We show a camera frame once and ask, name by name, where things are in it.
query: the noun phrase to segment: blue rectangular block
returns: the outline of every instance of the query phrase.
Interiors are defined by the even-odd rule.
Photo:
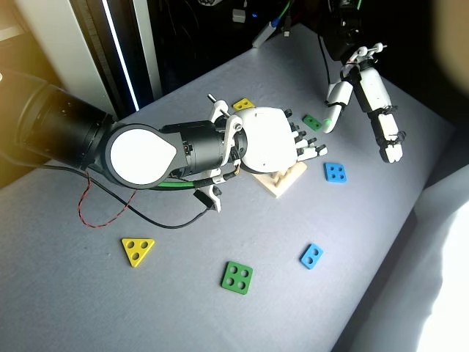
[[[345,174],[345,167],[342,164],[325,163],[325,179],[329,182],[347,182],[347,175]]]
[[[321,258],[322,253],[324,253],[324,251],[312,243],[306,250],[305,254],[303,254],[300,261],[305,267],[311,270]]]

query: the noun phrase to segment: green block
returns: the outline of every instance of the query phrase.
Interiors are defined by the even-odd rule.
[[[245,295],[248,292],[251,277],[252,268],[239,263],[228,262],[221,287]]]
[[[314,117],[312,117],[311,115],[306,115],[304,118],[303,118],[303,122],[305,124],[307,124],[307,126],[309,126],[310,128],[312,128],[313,130],[317,131],[319,130],[321,127],[322,127],[322,124],[321,122],[319,122],[318,120],[316,120]]]

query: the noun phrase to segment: gray table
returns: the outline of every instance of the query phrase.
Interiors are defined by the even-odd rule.
[[[339,63],[329,61],[333,78]],[[85,180],[36,170],[0,192],[0,351],[329,351],[424,187],[452,129],[388,82],[405,156],[384,164],[355,98],[330,135],[329,154],[280,199],[243,173],[222,185],[222,213],[162,230],[131,212],[101,230],[78,220]],[[276,37],[128,118],[160,127],[203,120],[206,94],[320,117],[327,83],[316,35]],[[346,166],[328,183],[324,162]],[[114,187],[128,197],[129,190]],[[136,208],[177,224],[203,206],[191,192],[141,191]],[[121,205],[94,187],[84,204],[103,222]],[[157,243],[129,266],[124,237]],[[299,262],[314,242],[324,255]],[[220,287],[226,262],[254,269],[246,296]]]

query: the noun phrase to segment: robotic arm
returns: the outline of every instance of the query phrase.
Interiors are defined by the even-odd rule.
[[[396,108],[392,106],[380,74],[373,67],[373,54],[380,53],[384,47],[382,43],[370,49],[362,46],[347,60],[341,69],[341,81],[329,86],[323,126],[325,133],[334,129],[354,91],[362,111],[371,120],[381,158],[386,163],[393,163],[402,157],[405,132],[397,128],[393,116]]]
[[[111,182],[134,189],[169,186],[169,177],[201,174],[192,181],[207,207],[221,210],[215,185],[249,172],[283,171],[327,152],[306,141],[306,132],[289,123],[290,111],[250,108],[228,112],[213,103],[208,120],[161,129],[115,122],[110,115],[43,80],[0,68],[2,137],[22,149],[75,168],[93,169]],[[234,171],[222,174],[232,163]]]

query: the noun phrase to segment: led light strip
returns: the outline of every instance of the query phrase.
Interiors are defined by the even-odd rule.
[[[140,110],[139,104],[137,103],[135,92],[133,91],[132,82],[130,81],[130,76],[129,72],[127,71],[127,65],[125,64],[124,56],[122,55],[122,49],[120,48],[119,39],[117,38],[116,29],[114,27],[114,22],[112,21],[111,17],[111,11],[109,10],[108,0],[103,0],[103,6],[104,12],[106,13],[106,18],[108,19],[109,28],[111,29],[112,39],[114,40],[114,44],[117,49],[117,54],[119,55],[120,64],[122,66],[122,69],[124,70],[125,80],[127,81],[127,85],[130,90],[130,95],[132,96],[133,105],[135,106],[135,110],[138,111]]]

